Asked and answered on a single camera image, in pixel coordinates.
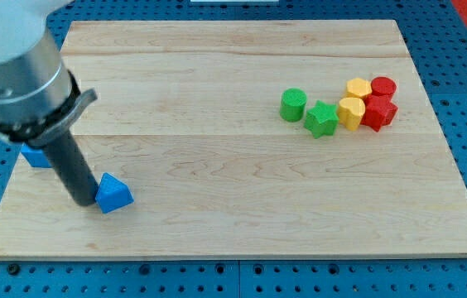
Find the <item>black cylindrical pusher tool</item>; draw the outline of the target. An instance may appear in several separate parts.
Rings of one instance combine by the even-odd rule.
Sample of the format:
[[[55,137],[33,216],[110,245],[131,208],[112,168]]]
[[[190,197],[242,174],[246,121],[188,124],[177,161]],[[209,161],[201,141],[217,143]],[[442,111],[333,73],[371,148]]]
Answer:
[[[99,184],[71,132],[47,143],[42,151],[73,201],[83,207],[94,204]]]

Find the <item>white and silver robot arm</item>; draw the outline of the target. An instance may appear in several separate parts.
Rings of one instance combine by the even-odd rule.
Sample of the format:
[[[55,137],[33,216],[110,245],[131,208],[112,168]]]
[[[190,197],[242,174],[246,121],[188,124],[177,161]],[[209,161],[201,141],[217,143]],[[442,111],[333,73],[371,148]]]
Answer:
[[[72,199],[94,204],[98,182],[70,127],[97,94],[80,91],[46,25],[69,0],[0,0],[0,138],[43,151]]]

